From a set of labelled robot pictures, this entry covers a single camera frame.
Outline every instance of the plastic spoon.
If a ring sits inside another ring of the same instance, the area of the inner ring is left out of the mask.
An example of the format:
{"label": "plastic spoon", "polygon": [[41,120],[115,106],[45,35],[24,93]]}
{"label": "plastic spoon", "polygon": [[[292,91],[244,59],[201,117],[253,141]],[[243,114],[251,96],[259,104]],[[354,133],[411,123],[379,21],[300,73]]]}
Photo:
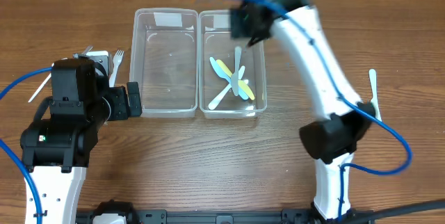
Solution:
{"label": "plastic spoon", "polygon": [[234,88],[234,95],[238,96],[238,70],[239,70],[239,63],[241,61],[241,52],[243,49],[241,47],[235,47],[235,71],[234,75],[230,77],[231,85]]}
{"label": "plastic spoon", "polygon": [[[245,67],[242,66],[239,69],[239,74],[238,74],[238,79],[243,78],[244,75],[244,70]],[[216,95],[215,99],[213,99],[210,104],[209,104],[209,109],[210,110],[214,110],[216,109],[216,107],[219,105],[219,103],[221,102],[221,100],[223,100],[224,96],[227,94],[227,92],[229,92],[229,89],[232,88],[232,85],[229,83],[227,84],[227,86],[225,86],[225,88],[221,91],[221,93],[219,93],[218,95]]]}
{"label": "plastic spoon", "polygon": [[377,98],[377,72],[374,69],[369,70],[369,81],[371,82],[371,89],[373,91],[373,98],[371,99],[372,105],[375,108],[375,118],[382,121],[382,116],[380,115],[380,109],[378,108],[378,98]]}

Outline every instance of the transparent plastic bin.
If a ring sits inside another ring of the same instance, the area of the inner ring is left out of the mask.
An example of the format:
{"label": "transparent plastic bin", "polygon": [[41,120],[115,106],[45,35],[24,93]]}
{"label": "transparent plastic bin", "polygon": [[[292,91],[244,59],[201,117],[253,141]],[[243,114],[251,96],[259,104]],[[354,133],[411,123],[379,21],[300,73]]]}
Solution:
{"label": "transparent plastic bin", "polygon": [[[260,42],[245,49],[248,39],[233,40],[230,37],[228,10],[204,11],[198,20],[198,65],[200,109],[206,118],[251,118],[257,117],[267,107],[266,68],[264,46]],[[234,49],[243,48],[240,67],[245,66],[242,80],[254,93],[255,100],[244,101],[236,97],[232,89],[224,96],[215,110],[209,110],[209,103],[225,88],[228,82],[220,78],[210,64],[210,57],[222,60],[234,71]]]}
{"label": "transparent plastic bin", "polygon": [[195,116],[197,18],[196,11],[178,8],[136,11],[130,81],[139,83],[143,117]]}

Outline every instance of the plastic cutlery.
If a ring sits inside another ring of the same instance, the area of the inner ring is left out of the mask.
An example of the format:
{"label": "plastic cutlery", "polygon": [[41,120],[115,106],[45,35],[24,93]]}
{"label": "plastic cutlery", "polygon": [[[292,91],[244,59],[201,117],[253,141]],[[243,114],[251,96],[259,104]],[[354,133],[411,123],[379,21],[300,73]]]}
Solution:
{"label": "plastic cutlery", "polygon": [[241,47],[235,47],[235,71],[234,75],[230,77],[231,85],[234,88],[234,95],[238,96],[238,71],[239,71],[239,63],[241,61],[241,52],[243,49]]}
{"label": "plastic cutlery", "polygon": [[371,89],[373,91],[373,98],[371,99],[371,103],[372,105],[374,105],[375,108],[375,118],[379,121],[382,121],[377,98],[377,72],[374,69],[369,70],[369,81],[371,82]]}
{"label": "plastic cutlery", "polygon": [[[245,67],[242,66],[239,69],[239,73],[238,73],[238,79],[243,78],[244,75],[244,70]],[[215,99],[213,99],[210,103],[209,103],[209,109],[210,110],[214,110],[216,109],[216,107],[219,105],[219,103],[221,102],[221,100],[223,100],[224,96],[227,94],[227,92],[229,92],[229,89],[232,87],[232,85],[229,83],[227,84],[227,86],[225,86],[225,88],[221,91],[221,93],[219,93],[218,95],[216,95]]]}
{"label": "plastic cutlery", "polygon": [[[230,76],[228,76],[223,69],[221,68],[221,66],[218,65],[218,63],[215,61],[215,59],[213,57],[210,57],[210,64],[213,68],[213,70],[215,70],[215,73],[220,77],[225,79],[229,84],[230,84]],[[241,98],[243,98],[244,100],[249,99],[248,95],[241,89],[238,88],[238,93],[239,96],[241,96]]]}
{"label": "plastic cutlery", "polygon": [[110,88],[114,88],[114,84],[116,83],[116,76],[118,75],[118,69],[120,64],[122,63],[123,58],[124,58],[123,50],[118,50],[113,57],[114,68],[113,68],[113,73],[111,74],[110,77]]}
{"label": "plastic cutlery", "polygon": [[88,52],[91,51],[91,49],[92,49],[92,46],[91,46],[91,45],[88,46],[88,47],[86,47],[86,49],[83,50],[82,54],[88,54]]}
{"label": "plastic cutlery", "polygon": [[[229,68],[223,63],[222,60],[216,60],[216,62],[227,76],[229,76],[229,77],[232,76],[232,72],[230,72]],[[249,86],[246,83],[238,80],[238,86],[240,88],[240,89],[238,89],[238,91],[245,92],[251,100],[255,99],[255,96],[253,95],[252,90],[249,88]]]}
{"label": "plastic cutlery", "polygon": [[51,78],[51,73],[48,74],[47,78],[40,84],[40,86],[37,88],[37,90],[34,92],[33,96],[29,99],[28,103],[31,103],[33,99],[40,93],[40,91],[43,89],[43,87],[48,83],[48,81]]}

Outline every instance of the black mount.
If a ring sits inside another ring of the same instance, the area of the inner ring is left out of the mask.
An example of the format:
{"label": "black mount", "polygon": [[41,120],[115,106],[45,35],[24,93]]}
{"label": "black mount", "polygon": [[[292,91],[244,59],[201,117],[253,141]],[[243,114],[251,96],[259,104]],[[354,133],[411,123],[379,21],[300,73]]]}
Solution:
{"label": "black mount", "polygon": [[[357,106],[375,116],[371,103],[359,103]],[[330,120],[313,122],[300,128],[300,139],[312,158],[331,164],[342,154],[355,152],[357,141],[362,139],[370,126],[371,121],[356,111],[342,116],[333,113]]]}
{"label": "black mount", "polygon": [[[94,211],[78,212],[77,224],[92,224],[94,217],[101,214],[125,216],[128,224],[330,224],[324,221],[314,209],[283,209],[282,211],[206,211],[206,212],[169,212],[166,210],[135,211],[130,202],[103,202]],[[345,220],[362,217],[370,212],[352,210]],[[367,221],[363,224],[374,224]]]}
{"label": "black mount", "polygon": [[[310,5],[309,0],[267,0],[278,4],[287,11]],[[250,2],[243,2],[239,8],[230,10],[230,22],[233,38],[251,38],[252,46],[270,37],[272,23],[282,17],[268,8]]]}
{"label": "black mount", "polygon": [[[109,88],[102,65],[87,58],[56,61],[51,70],[52,97],[45,98],[20,138],[22,162],[35,166],[88,167],[97,132],[107,120],[126,120],[142,113],[136,82]],[[46,110],[50,119],[42,119]]]}

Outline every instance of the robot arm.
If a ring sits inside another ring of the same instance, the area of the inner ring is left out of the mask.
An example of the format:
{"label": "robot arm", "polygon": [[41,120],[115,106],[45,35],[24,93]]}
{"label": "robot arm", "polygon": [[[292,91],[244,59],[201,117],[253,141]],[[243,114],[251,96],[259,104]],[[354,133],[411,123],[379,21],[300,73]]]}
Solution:
{"label": "robot arm", "polygon": [[[86,56],[56,61],[52,97],[39,106],[20,138],[22,162],[39,190],[43,223],[75,223],[77,203],[97,132],[107,121],[142,113],[137,83],[109,88],[108,66]],[[49,107],[50,119],[42,119]],[[26,183],[26,224],[35,223],[35,205]]]}
{"label": "robot arm", "polygon": [[[316,196],[314,208],[324,220],[338,218],[340,198],[340,166],[353,160],[356,142],[369,128],[370,122],[357,115],[344,104],[335,90],[315,51],[317,44],[327,66],[343,96],[353,104],[375,114],[370,104],[362,104],[360,96],[345,78],[322,30],[318,11],[308,0],[267,0],[277,3],[290,12],[282,18],[258,4],[244,2],[232,10],[233,35],[252,37],[250,44],[274,37],[289,50],[291,60],[306,84],[311,96],[316,122],[300,129],[300,138],[316,164]],[[312,37],[309,41],[291,21],[299,23]],[[350,209],[348,199],[349,169],[344,172],[344,201],[342,215]]]}

